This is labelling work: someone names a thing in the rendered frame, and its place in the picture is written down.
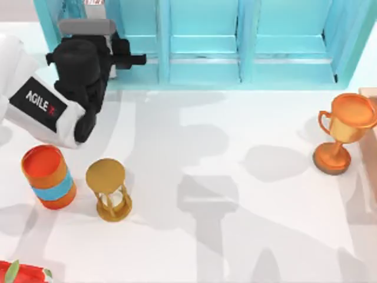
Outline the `golden hourglass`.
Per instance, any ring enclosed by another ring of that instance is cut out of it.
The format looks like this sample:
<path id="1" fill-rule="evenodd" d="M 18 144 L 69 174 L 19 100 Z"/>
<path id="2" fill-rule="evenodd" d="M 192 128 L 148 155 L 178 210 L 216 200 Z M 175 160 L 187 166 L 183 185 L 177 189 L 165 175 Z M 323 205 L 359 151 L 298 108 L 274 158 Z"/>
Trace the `golden hourglass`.
<path id="1" fill-rule="evenodd" d="M 119 222 L 132 210 L 125 186 L 126 171 L 118 160 L 103 158 L 89 166 L 85 174 L 88 187 L 97 198 L 97 212 L 108 222 Z"/>

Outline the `pale grey rounded box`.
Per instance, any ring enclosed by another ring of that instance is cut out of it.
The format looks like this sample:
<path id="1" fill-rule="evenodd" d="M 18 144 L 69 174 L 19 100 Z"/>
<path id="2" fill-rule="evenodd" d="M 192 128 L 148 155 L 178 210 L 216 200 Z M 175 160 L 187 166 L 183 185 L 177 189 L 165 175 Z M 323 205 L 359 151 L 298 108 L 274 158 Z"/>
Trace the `pale grey rounded box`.
<path id="1" fill-rule="evenodd" d="M 64 35 L 111 36 L 116 32 L 115 23 L 110 19 L 62 19 L 58 28 Z"/>

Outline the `red packet with green leaf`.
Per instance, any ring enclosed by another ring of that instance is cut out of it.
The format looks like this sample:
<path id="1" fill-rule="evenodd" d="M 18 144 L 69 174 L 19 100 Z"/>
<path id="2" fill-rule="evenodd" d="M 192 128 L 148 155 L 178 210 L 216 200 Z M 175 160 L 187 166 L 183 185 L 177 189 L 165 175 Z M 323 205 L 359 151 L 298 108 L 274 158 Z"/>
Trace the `red packet with green leaf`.
<path id="1" fill-rule="evenodd" d="M 54 283 L 54 281 L 49 269 L 20 264 L 16 260 L 0 261 L 0 283 Z"/>

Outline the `light blue rack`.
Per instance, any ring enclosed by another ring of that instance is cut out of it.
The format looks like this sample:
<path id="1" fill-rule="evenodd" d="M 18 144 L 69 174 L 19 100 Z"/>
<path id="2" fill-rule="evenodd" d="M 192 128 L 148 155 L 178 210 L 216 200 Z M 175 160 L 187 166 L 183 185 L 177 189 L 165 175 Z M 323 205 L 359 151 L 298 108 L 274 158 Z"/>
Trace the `light blue rack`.
<path id="1" fill-rule="evenodd" d="M 49 49 L 84 0 L 34 0 Z M 377 0 L 105 0 L 130 52 L 120 89 L 344 89 L 377 20 Z"/>

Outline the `orange can with blue band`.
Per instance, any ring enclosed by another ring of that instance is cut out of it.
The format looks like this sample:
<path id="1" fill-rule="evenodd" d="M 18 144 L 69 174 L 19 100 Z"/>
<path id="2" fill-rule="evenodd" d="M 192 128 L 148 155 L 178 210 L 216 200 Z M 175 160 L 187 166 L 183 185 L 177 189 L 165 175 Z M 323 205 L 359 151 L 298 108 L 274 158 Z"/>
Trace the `orange can with blue band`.
<path id="1" fill-rule="evenodd" d="M 61 151 L 43 144 L 27 151 L 21 160 L 22 171 L 42 205 L 51 210 L 67 207 L 77 187 Z"/>

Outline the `shallow salmon box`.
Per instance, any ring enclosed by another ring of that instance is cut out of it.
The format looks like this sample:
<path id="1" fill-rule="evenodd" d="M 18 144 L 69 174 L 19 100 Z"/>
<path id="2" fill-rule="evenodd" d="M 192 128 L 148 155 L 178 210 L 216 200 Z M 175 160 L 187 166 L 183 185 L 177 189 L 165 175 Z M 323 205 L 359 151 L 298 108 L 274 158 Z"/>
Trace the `shallow salmon box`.
<path id="1" fill-rule="evenodd" d="M 362 250 L 377 263 L 377 126 L 359 142 L 361 170 L 358 176 L 356 223 L 362 227 Z"/>

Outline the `orange gold trophy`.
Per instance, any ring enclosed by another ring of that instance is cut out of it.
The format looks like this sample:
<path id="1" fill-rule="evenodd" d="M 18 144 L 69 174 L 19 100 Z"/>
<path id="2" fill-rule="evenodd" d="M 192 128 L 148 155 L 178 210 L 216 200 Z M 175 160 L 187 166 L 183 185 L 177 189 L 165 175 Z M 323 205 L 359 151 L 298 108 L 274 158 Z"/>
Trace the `orange gold trophy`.
<path id="1" fill-rule="evenodd" d="M 361 94 L 343 93 L 334 98 L 330 112 L 319 112 L 318 123 L 334 141 L 320 144 L 313 153 L 313 162 L 323 173 L 340 175 L 351 163 L 344 145 L 358 142 L 377 125 L 377 104 Z"/>

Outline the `white container with red print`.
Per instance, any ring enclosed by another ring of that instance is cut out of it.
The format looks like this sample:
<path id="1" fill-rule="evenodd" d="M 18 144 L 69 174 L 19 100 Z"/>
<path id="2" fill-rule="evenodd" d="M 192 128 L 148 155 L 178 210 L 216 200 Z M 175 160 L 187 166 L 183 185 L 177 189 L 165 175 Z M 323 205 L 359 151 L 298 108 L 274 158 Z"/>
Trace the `white container with red print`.
<path id="1" fill-rule="evenodd" d="M 105 0 L 84 0 L 84 9 L 88 19 L 106 19 Z"/>

